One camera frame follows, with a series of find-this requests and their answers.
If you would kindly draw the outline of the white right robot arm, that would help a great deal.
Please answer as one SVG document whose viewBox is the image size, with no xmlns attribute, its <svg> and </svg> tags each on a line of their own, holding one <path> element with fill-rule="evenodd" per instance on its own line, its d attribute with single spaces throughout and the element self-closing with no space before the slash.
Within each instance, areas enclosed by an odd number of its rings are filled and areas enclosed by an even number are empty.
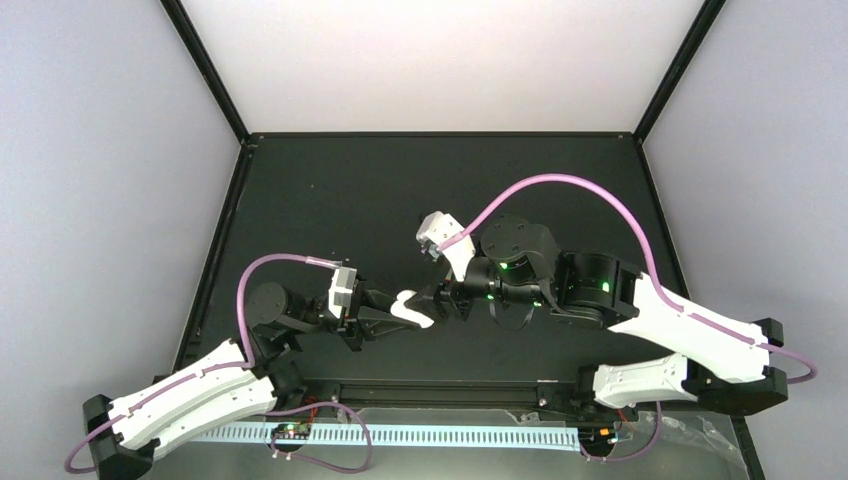
<svg viewBox="0 0 848 480">
<path fill-rule="evenodd" d="M 391 312 L 428 328 L 465 315 L 486 300 L 548 309 L 565 323 L 637 337 L 667 350 L 662 358 L 579 370 L 569 392 L 572 410 L 593 419 L 607 408 L 643 402 L 692 402 L 725 415 L 747 416 L 786 401 L 786 374 L 771 365 L 783 343 L 771 318 L 745 323 L 718 315 L 653 283 L 616 258 L 560 250 L 550 230 L 501 215 L 478 240 L 445 253 L 445 279 L 398 294 Z"/>
</svg>

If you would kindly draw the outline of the white earbud charging case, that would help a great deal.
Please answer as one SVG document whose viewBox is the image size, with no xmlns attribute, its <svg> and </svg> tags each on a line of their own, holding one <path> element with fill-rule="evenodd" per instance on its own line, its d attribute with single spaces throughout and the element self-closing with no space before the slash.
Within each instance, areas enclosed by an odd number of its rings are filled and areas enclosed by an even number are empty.
<svg viewBox="0 0 848 480">
<path fill-rule="evenodd" d="M 402 290 L 396 297 L 390 307 L 390 314 L 408 324 L 414 325 L 421 329 L 428 329 L 435 324 L 435 321 L 424 313 L 415 311 L 406 306 L 406 302 L 413 298 L 416 294 L 414 290 Z"/>
</svg>

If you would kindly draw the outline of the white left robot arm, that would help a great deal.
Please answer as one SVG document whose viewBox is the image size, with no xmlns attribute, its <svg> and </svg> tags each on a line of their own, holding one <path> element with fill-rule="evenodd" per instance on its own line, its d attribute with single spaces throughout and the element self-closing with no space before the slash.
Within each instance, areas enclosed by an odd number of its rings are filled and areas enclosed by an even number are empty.
<svg viewBox="0 0 848 480">
<path fill-rule="evenodd" d="M 334 280 L 327 295 L 310 299 L 278 283 L 256 287 L 240 302 L 238 338 L 137 393 L 84 403 L 91 471 L 100 479 L 138 479 L 196 436 L 302 406 L 306 388 L 293 361 L 300 336 L 337 334 L 356 351 L 381 333 L 429 328 L 434 320 L 413 309 L 415 297 L 359 278 Z"/>
</svg>

